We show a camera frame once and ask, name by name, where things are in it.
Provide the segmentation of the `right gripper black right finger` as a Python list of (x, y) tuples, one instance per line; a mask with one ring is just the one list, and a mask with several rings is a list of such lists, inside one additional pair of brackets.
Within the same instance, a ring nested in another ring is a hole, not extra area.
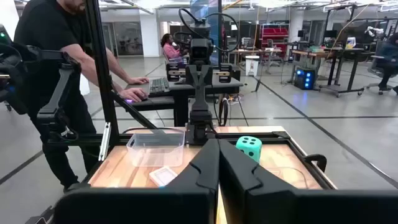
[(234, 224), (398, 224), (398, 191), (298, 189), (225, 140), (220, 188)]

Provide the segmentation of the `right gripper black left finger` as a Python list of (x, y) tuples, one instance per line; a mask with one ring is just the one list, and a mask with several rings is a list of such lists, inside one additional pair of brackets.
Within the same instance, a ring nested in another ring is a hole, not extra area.
[(215, 224), (220, 145), (210, 139), (160, 188), (82, 188), (55, 206), (55, 224)]

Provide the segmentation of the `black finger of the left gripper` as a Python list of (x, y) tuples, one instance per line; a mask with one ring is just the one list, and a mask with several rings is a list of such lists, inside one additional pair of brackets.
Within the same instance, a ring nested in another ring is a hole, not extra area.
[(212, 85), (213, 67), (211, 65), (202, 65), (199, 77), (199, 86), (202, 93), (205, 93), (205, 88)]
[(187, 65), (185, 68), (186, 83), (198, 90), (198, 71), (196, 65)]

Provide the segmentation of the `white red playing card box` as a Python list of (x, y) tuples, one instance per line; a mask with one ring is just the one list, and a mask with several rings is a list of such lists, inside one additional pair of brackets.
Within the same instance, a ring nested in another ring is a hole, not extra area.
[(164, 187), (176, 178), (177, 174), (168, 166), (154, 170), (149, 174), (153, 183), (158, 187)]

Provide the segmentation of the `small teal foam dice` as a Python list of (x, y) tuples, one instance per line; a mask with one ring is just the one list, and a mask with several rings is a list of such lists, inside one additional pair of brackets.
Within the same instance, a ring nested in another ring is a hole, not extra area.
[(260, 161), (262, 141), (252, 136), (242, 136), (236, 142), (236, 148), (256, 162)]

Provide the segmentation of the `person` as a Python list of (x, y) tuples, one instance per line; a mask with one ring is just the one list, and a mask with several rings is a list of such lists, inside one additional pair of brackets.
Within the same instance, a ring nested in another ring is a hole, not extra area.
[[(92, 53), (90, 28), (85, 15), (84, 0), (31, 0), (17, 23), (14, 42), (31, 45), (41, 50), (59, 50), (66, 52), (81, 65), (82, 74), (99, 87), (95, 61)], [(131, 78), (120, 66), (112, 52), (106, 49), (109, 71), (130, 85), (142, 85), (149, 82), (144, 77)], [(42, 151), (51, 171), (63, 186), (66, 193), (71, 186), (79, 184), (78, 177), (70, 167), (66, 152), (68, 146), (54, 146), (45, 143), (49, 136), (48, 129), (37, 122), (37, 113), (45, 106), (60, 78), (57, 63), (45, 62), (34, 71), (27, 81), (29, 90), (26, 99), (27, 114), (40, 133), (43, 142)], [(124, 89), (113, 82), (113, 88), (121, 98), (141, 102), (147, 98), (142, 88)], [(80, 91), (80, 74), (63, 106), (69, 118), (70, 127), (78, 134), (96, 134), (96, 129), (88, 112), (88, 106)], [(80, 146), (85, 169), (90, 173), (98, 161), (98, 146)]]
[(173, 45), (173, 36), (166, 33), (162, 36), (160, 45), (163, 49), (163, 53), (168, 62), (183, 64), (183, 56), (188, 54), (188, 49), (180, 50), (178, 47)]
[(390, 36), (382, 45), (379, 56), (376, 59), (376, 68), (382, 72), (382, 80), (378, 84), (379, 93), (390, 90), (387, 86), (392, 76), (398, 75), (398, 32)]

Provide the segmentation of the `white building pillar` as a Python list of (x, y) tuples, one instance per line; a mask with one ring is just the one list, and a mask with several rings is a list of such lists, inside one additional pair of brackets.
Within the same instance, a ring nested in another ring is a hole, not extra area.
[(300, 40), (298, 32), (302, 29), (303, 20), (304, 20), (304, 11), (298, 9), (290, 9), (288, 42), (295, 42)]
[(160, 57), (159, 24), (156, 13), (140, 11), (141, 36), (144, 57)]

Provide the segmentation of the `white round bin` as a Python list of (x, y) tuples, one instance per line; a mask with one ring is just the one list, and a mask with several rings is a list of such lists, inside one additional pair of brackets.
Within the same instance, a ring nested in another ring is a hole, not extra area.
[(245, 74), (246, 76), (257, 76), (260, 56), (258, 55), (247, 55), (245, 56)]

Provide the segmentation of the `blue glass column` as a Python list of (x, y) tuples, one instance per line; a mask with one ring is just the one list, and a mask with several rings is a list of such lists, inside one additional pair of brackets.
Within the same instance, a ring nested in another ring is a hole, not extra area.
[[(221, 3), (220, 0), (190, 0), (190, 12), (199, 21), (205, 16), (220, 12)], [(206, 19), (206, 22), (210, 25), (209, 38), (213, 40), (213, 45), (216, 47), (220, 46), (220, 17), (219, 15), (210, 16)], [(212, 55), (210, 56), (210, 62), (212, 66), (218, 67), (220, 63), (220, 51), (214, 48)]]

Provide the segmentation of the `clear plastic container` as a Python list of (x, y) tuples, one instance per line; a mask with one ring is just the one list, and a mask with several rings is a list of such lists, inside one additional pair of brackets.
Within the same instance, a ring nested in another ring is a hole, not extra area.
[(136, 167), (178, 167), (183, 163), (185, 131), (141, 129), (134, 131), (126, 147)]

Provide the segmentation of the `red storage rack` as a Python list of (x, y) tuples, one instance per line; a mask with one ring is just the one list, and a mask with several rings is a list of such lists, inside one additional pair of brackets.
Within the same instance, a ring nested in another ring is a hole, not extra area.
[(274, 48), (279, 49), (277, 55), (285, 58), (287, 51), (287, 41), (289, 32), (287, 28), (268, 28), (263, 27), (260, 31), (261, 49)]

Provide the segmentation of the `computer tower with blue lights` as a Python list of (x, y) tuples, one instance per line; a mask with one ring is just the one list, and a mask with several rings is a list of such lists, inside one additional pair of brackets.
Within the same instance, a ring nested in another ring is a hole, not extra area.
[(312, 90), (315, 86), (315, 71), (298, 68), (295, 71), (294, 86), (301, 90)]

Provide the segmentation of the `wooden top desk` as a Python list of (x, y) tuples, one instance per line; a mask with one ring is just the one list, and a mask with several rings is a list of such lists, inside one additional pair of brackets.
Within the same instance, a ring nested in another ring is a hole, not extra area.
[(306, 52), (303, 50), (293, 50), (292, 56), (292, 74), (291, 81), (295, 78), (295, 71), (298, 68), (312, 69), (315, 71), (316, 78), (319, 77), (320, 72), (324, 71), (322, 65), (327, 61), (327, 52)]

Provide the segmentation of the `black standing desk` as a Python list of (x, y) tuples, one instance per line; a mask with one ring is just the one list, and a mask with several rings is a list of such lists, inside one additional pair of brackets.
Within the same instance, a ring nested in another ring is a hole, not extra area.
[[(330, 90), (337, 98), (339, 98), (344, 93), (357, 93), (358, 96), (361, 96), (364, 92), (364, 87), (353, 88), (354, 77), (359, 63), (359, 57), (373, 56), (374, 52), (366, 52), (364, 49), (361, 48), (346, 49), (341, 47), (333, 47), (328, 50), (329, 53), (331, 53), (331, 66), (328, 81), (326, 85), (320, 85), (318, 91), (321, 92), (322, 90)], [(347, 56), (353, 56), (354, 62), (349, 76), (348, 86), (345, 89), (342, 89), (339, 84), (339, 80), (343, 62)]]

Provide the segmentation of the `grey office chair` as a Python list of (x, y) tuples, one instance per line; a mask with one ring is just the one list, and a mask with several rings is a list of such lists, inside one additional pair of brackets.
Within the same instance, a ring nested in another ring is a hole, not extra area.
[(390, 78), (393, 78), (398, 75), (398, 62), (395, 60), (386, 60), (382, 56), (372, 56), (373, 61), (372, 64), (368, 67), (368, 72), (376, 75), (382, 80), (379, 83), (371, 83), (365, 86), (366, 90), (369, 90), (371, 87), (378, 87), (378, 94), (382, 95), (384, 92), (388, 92), (393, 90), (396, 95), (398, 95), (398, 85), (390, 86), (388, 85), (388, 81)]

